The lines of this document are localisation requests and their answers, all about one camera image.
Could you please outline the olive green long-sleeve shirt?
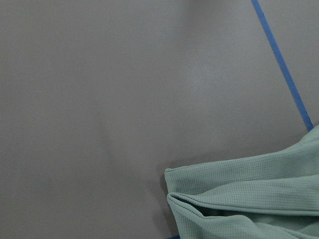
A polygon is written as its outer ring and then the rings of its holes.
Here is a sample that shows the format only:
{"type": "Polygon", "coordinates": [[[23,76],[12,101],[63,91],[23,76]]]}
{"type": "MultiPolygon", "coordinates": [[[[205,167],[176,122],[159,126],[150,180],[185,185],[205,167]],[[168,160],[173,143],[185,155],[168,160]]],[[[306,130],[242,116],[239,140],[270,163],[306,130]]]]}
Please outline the olive green long-sleeve shirt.
{"type": "Polygon", "coordinates": [[[287,149],[164,173],[182,239],[316,239],[319,129],[287,149]]]}

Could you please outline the brown paper table cover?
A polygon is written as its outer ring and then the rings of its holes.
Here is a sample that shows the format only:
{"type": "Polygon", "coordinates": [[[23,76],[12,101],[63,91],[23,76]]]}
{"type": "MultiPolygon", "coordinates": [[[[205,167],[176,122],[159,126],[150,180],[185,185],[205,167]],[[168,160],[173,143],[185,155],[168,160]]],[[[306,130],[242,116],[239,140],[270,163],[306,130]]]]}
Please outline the brown paper table cover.
{"type": "Polygon", "coordinates": [[[3,0],[0,236],[166,239],[166,168],[307,133],[249,0],[3,0]]]}

